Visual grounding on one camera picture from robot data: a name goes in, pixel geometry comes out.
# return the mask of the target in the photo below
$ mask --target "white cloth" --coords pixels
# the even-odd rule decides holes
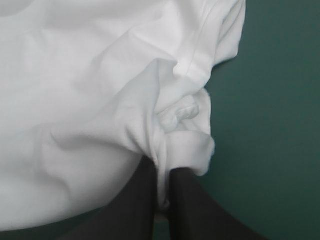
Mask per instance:
[[[1,0],[0,231],[105,206],[141,156],[208,170],[212,67],[245,0]]]

